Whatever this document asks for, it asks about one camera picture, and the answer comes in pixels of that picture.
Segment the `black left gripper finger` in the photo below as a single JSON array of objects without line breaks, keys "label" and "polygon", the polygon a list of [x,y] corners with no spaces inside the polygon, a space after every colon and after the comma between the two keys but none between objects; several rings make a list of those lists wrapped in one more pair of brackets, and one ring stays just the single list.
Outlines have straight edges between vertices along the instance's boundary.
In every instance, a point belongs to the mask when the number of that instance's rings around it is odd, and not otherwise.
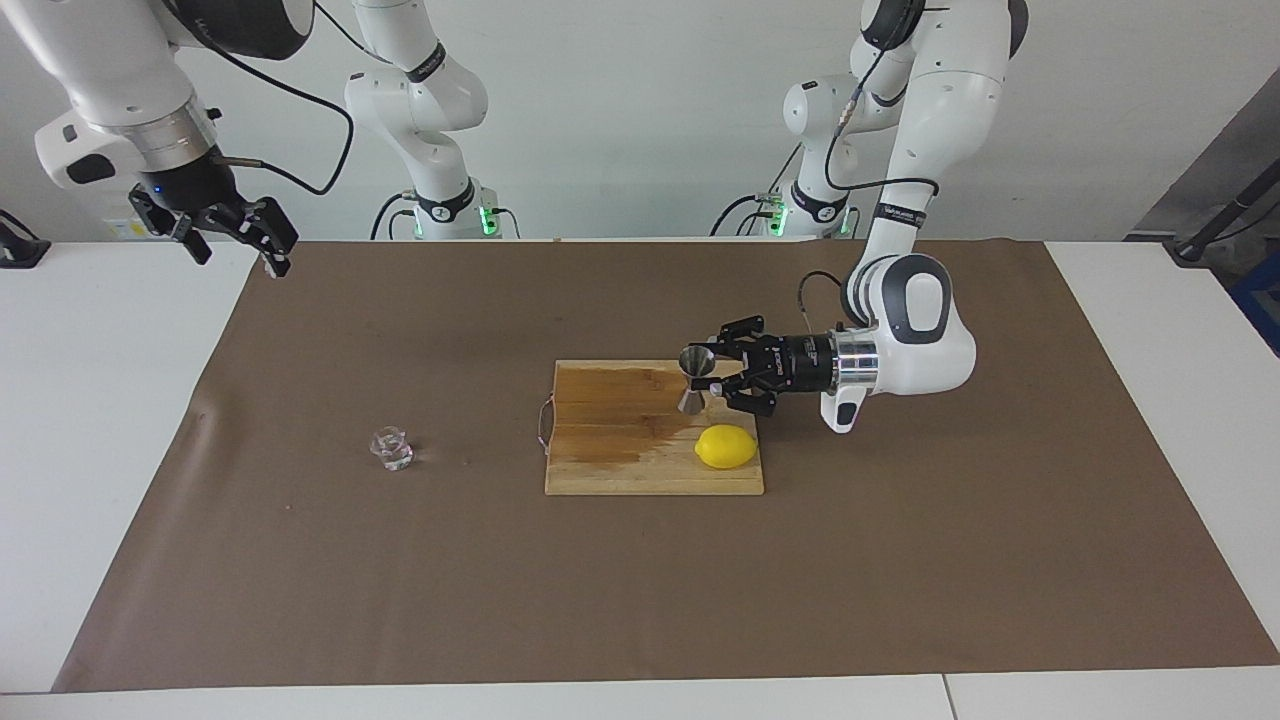
[{"label": "black left gripper finger", "polygon": [[762,351],[771,347],[764,316],[746,316],[724,323],[716,336],[717,351]]},{"label": "black left gripper finger", "polygon": [[713,377],[708,389],[722,397],[728,409],[755,416],[772,416],[780,396],[778,380],[763,375]]}]

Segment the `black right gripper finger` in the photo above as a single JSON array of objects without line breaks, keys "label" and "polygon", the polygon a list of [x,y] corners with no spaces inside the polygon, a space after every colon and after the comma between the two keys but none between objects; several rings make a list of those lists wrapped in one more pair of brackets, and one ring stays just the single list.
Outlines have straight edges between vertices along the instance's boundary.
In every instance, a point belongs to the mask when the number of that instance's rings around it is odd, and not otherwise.
[{"label": "black right gripper finger", "polygon": [[212,251],[201,232],[195,228],[192,217],[163,208],[142,184],[136,184],[128,192],[128,200],[150,234],[166,237],[180,245],[201,266],[209,263]]},{"label": "black right gripper finger", "polygon": [[242,202],[239,209],[242,219],[236,227],[236,240],[261,256],[271,278],[284,278],[291,269],[291,251],[298,242],[298,231],[274,197]]}]

